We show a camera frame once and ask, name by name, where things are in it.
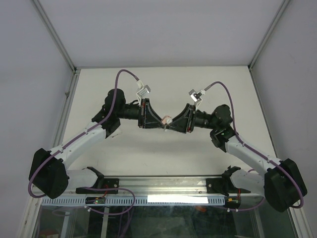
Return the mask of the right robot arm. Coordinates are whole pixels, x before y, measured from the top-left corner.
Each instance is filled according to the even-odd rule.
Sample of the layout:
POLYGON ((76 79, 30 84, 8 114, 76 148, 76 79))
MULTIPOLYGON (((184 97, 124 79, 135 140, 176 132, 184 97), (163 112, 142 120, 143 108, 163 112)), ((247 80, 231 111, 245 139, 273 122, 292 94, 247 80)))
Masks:
POLYGON ((297 164, 272 157, 245 141, 236 131, 234 113, 228 105, 218 106, 211 114, 187 105, 175 118, 165 116, 161 123, 166 129, 191 132, 194 127, 208 128, 215 147, 243 161, 253 169, 229 167, 221 185, 227 192, 245 189, 265 199, 278 212, 302 208, 307 188, 297 164))

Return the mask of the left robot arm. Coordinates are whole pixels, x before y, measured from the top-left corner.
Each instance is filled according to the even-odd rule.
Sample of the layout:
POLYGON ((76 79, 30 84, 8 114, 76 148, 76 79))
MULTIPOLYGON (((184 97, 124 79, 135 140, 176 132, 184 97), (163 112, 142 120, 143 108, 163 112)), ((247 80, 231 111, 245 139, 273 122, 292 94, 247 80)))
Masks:
POLYGON ((110 90, 101 110, 78 135, 50 150, 41 148, 35 152, 28 191, 31 192, 34 185, 51 199, 80 187, 100 192, 104 186, 100 172, 92 167, 70 170, 70 166, 94 144, 110 137, 120 126, 121 116, 131 119, 131 110, 132 105, 126 104, 121 89, 110 90))

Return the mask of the white mini stapler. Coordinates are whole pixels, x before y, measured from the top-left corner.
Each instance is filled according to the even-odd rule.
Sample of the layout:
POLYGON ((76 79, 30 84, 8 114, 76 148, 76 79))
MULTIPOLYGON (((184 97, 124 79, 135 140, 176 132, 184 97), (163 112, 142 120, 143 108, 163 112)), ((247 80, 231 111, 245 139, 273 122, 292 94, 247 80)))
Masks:
POLYGON ((111 136, 111 138, 114 138, 116 136, 121 135, 122 133, 123 133, 122 130, 120 128, 118 128, 110 136, 111 136))

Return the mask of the pink mini stapler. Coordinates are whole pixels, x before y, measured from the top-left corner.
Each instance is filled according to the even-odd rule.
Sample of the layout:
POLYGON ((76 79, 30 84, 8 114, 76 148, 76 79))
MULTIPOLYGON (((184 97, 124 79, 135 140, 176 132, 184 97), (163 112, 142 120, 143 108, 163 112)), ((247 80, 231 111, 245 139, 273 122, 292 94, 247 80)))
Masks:
POLYGON ((168 116, 168 115, 164 116, 164 117, 161 119, 161 123, 162 123, 163 125, 169 125, 169 124, 171 124, 172 122, 173 122, 172 117, 170 117, 170 116, 168 116))

